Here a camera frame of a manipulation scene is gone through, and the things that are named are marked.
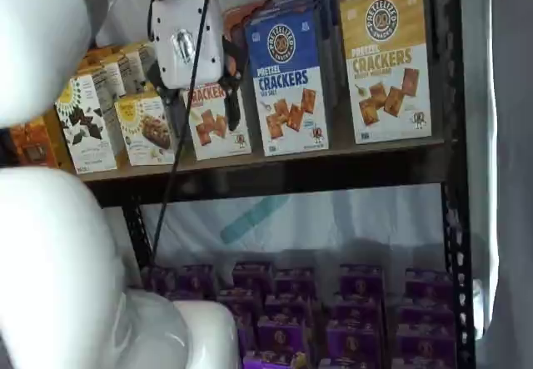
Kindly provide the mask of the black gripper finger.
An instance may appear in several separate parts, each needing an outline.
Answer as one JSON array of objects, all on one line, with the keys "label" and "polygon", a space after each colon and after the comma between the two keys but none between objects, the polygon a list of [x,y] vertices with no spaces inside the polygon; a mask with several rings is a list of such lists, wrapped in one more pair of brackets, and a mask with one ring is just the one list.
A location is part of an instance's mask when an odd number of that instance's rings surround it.
[{"label": "black gripper finger", "polygon": [[237,92],[240,89],[246,71],[246,50],[222,37],[224,52],[224,69],[219,86],[225,93],[224,106],[228,129],[233,132],[241,121],[241,109],[238,104]]},{"label": "black gripper finger", "polygon": [[184,119],[183,102],[179,89],[168,88],[162,80],[162,72],[157,59],[153,59],[148,64],[146,71],[147,81],[151,83],[156,93],[162,99],[164,106],[168,110],[169,120],[177,137],[183,137],[185,131],[182,130]]}]

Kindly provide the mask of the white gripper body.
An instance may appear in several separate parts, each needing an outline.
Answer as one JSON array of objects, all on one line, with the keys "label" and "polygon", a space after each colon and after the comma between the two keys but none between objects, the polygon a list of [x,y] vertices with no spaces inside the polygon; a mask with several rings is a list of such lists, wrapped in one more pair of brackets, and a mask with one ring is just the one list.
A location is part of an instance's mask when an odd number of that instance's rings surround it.
[{"label": "white gripper body", "polygon": [[153,47],[168,88],[217,82],[224,68],[223,21],[218,0],[162,0],[152,5]]}]

